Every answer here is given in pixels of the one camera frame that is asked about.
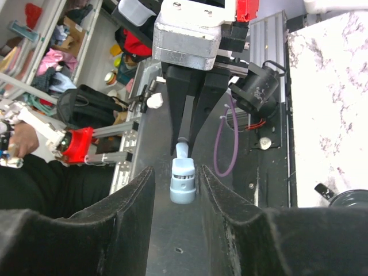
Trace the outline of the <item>dark green mug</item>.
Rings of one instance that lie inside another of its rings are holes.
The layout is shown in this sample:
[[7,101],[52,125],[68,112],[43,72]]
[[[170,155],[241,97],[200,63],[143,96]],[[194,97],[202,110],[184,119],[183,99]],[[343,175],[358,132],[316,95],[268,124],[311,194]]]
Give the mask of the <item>dark green mug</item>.
[[347,190],[338,194],[319,183],[315,186],[315,191],[329,202],[329,206],[366,208],[368,205],[367,190]]

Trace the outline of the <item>light blue toothbrush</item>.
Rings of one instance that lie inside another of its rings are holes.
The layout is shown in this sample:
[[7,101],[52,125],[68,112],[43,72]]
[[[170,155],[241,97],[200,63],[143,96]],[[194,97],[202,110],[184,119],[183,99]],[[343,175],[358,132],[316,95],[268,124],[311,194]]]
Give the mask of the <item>light blue toothbrush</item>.
[[195,184],[196,168],[189,157],[189,143],[180,137],[175,146],[177,156],[172,160],[170,200],[175,204],[192,203],[197,194]]

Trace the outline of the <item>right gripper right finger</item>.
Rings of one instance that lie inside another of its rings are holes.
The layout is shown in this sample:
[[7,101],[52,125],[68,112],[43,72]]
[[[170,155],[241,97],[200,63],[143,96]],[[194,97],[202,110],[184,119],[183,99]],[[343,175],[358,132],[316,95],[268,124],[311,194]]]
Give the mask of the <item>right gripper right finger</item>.
[[364,207],[259,208],[199,172],[210,275],[366,275]]

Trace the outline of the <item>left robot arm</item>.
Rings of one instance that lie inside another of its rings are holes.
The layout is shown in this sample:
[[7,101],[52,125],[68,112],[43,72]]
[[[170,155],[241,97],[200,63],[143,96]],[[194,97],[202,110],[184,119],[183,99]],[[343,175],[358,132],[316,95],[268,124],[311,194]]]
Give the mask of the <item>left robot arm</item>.
[[264,107],[276,91],[279,78],[284,76],[273,67],[284,70],[272,60],[258,66],[223,56],[216,57],[214,67],[209,71],[163,62],[172,130],[170,151],[175,151],[187,96],[194,98],[189,128],[191,151],[202,126],[227,90],[243,111],[265,118]]

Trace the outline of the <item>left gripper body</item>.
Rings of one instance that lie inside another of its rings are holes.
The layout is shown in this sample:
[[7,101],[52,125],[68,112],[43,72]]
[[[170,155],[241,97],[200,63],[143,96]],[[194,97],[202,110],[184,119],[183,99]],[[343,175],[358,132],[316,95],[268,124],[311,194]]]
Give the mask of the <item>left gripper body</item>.
[[231,76],[247,75],[247,62],[239,58],[216,57],[209,71],[161,62],[163,77],[172,86],[228,86]]

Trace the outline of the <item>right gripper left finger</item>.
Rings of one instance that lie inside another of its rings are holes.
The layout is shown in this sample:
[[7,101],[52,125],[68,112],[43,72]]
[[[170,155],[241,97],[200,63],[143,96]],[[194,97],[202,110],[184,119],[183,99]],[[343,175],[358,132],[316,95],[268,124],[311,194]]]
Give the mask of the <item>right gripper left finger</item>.
[[1,212],[2,275],[144,275],[155,200],[155,172],[69,218],[32,210]]

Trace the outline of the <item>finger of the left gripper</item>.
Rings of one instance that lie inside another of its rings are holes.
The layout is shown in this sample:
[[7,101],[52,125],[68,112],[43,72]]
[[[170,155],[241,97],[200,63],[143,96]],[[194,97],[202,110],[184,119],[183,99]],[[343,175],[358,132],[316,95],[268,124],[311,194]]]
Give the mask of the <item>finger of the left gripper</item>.
[[168,66],[166,88],[171,118],[171,148],[175,148],[181,129],[187,95],[196,95],[205,73],[180,66]]
[[228,70],[200,71],[194,86],[194,101],[189,129],[189,156],[192,156],[197,135],[208,116],[228,88]]

